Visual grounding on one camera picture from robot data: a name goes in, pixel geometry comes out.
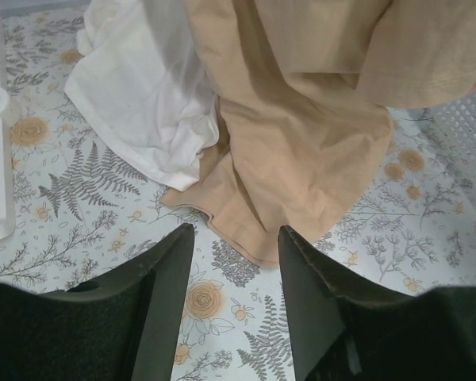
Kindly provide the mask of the beige t shirt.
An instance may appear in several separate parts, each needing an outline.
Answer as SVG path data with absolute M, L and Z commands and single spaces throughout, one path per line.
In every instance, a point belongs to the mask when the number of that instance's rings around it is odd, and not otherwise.
M 317 241 L 361 197 L 390 110 L 476 87 L 476 1 L 187 1 L 221 138 L 200 180 L 163 203 L 206 214 L 256 264 L 284 225 Z

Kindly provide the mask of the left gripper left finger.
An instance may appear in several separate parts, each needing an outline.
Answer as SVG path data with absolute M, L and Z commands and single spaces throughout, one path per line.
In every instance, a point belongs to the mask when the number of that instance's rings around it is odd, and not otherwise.
M 68 291 L 0 283 L 0 380 L 168 380 L 193 250 L 184 224 Z

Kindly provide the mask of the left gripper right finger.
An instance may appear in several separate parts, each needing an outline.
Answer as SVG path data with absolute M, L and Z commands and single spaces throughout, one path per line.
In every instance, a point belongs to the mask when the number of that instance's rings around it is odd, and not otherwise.
M 279 265 L 298 380 L 476 380 L 476 287 L 408 296 L 356 274 L 289 226 Z

